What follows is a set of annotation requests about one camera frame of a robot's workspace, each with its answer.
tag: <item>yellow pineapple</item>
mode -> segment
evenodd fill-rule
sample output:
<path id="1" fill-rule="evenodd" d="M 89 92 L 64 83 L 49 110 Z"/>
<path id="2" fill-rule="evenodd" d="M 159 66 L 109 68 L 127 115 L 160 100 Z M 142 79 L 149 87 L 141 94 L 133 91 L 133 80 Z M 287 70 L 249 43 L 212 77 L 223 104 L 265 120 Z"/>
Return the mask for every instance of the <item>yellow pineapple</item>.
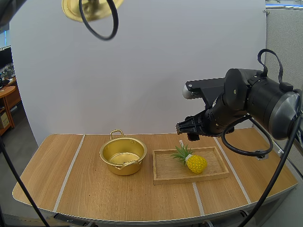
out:
<path id="1" fill-rule="evenodd" d="M 178 153 L 172 154 L 173 158 L 179 158 L 180 161 L 188 166 L 188 168 L 196 174 L 200 174 L 207 167 L 207 161 L 205 158 L 199 155 L 192 155 L 191 149 L 188 150 L 186 145 L 181 146 L 181 148 L 176 147 Z"/>

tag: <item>desk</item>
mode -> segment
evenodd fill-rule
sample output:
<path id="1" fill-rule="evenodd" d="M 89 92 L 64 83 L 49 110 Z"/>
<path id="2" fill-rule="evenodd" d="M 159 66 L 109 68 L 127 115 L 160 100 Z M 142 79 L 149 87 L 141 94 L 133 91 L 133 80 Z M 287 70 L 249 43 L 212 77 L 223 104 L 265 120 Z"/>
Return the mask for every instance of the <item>desk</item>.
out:
<path id="1" fill-rule="evenodd" d="M 19 93 L 19 88 L 17 84 L 16 77 L 13 77 L 13 80 L 9 82 L 7 85 L 5 85 L 3 88 L 6 88 L 8 86 L 15 86 L 16 90 L 12 92 L 9 96 L 7 96 L 7 102 L 9 109 L 13 108 L 15 105 L 17 105 L 19 102 L 21 102 L 21 96 Z"/>
<path id="2" fill-rule="evenodd" d="M 228 150 L 221 139 L 200 137 L 188 142 L 185 134 L 132 135 L 148 149 L 139 172 L 117 176 L 107 170 L 99 150 L 108 135 L 50 135 L 34 154 L 21 179 L 37 206 L 77 217 L 115 221 L 164 220 L 169 223 L 227 214 L 255 205 L 280 160 L 275 152 L 265 160 Z M 267 142 L 254 128 L 235 130 L 227 140 L 241 149 L 265 149 Z M 224 179 L 153 185 L 152 150 L 170 149 L 183 140 L 189 147 L 216 146 L 228 170 Z M 288 193 L 297 184 L 284 166 L 270 199 Z M 29 204 L 20 186 L 16 200 Z"/>
<path id="3" fill-rule="evenodd" d="M 0 89 L 0 99 L 3 98 L 3 103 L 2 104 L 4 106 L 4 108 L 2 108 L 0 110 L 0 113 L 5 111 L 6 114 L 7 114 L 8 119 L 9 119 L 9 124 L 5 128 L 0 129 L 0 136 L 2 136 L 3 133 L 5 133 L 5 131 L 7 129 L 9 129 L 9 127 L 12 127 L 12 128 L 15 127 L 13 118 L 12 118 L 12 116 L 10 114 L 10 110 L 8 108 L 8 102 L 7 102 L 8 95 L 12 94 L 15 90 L 16 90 L 15 86 L 6 86 L 6 87 L 3 87 L 3 88 Z"/>

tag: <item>gold pot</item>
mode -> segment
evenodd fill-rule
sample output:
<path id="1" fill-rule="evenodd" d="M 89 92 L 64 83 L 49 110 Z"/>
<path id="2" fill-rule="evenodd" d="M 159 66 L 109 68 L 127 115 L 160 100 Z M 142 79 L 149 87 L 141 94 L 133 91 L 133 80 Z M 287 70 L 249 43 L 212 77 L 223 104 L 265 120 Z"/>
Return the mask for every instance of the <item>gold pot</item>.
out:
<path id="1" fill-rule="evenodd" d="M 120 132 L 122 137 L 113 139 L 114 132 Z M 124 136 L 121 130 L 113 130 L 109 138 L 100 149 L 100 157 L 108 169 L 122 176 L 138 172 L 147 152 L 146 145 L 138 139 Z"/>

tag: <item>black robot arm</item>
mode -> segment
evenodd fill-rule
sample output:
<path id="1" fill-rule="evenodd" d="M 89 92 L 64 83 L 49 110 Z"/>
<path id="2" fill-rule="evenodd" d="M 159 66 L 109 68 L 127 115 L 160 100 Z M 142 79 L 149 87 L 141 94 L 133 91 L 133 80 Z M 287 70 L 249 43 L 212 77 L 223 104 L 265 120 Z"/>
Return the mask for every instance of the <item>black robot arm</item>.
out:
<path id="1" fill-rule="evenodd" d="M 201 97 L 205 110 L 177 123 L 189 140 L 199 135 L 220 137 L 230 124 L 250 114 L 275 139 L 289 137 L 297 117 L 299 95 L 293 86 L 277 83 L 260 70 L 230 69 L 225 78 L 188 81 L 187 99 Z"/>

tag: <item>white backdrop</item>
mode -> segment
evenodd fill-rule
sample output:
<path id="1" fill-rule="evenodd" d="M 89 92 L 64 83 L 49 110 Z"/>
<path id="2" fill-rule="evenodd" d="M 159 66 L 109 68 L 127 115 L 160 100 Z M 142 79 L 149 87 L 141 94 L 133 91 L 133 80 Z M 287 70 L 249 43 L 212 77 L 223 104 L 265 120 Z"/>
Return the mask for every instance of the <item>white backdrop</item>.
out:
<path id="1" fill-rule="evenodd" d="M 53 133 L 171 133 L 204 108 L 187 80 L 261 69 L 264 0 L 125 0 L 114 40 L 68 19 L 61 0 L 28 0 L 13 18 L 18 86 L 37 143 Z M 111 31 L 108 17 L 93 22 Z"/>

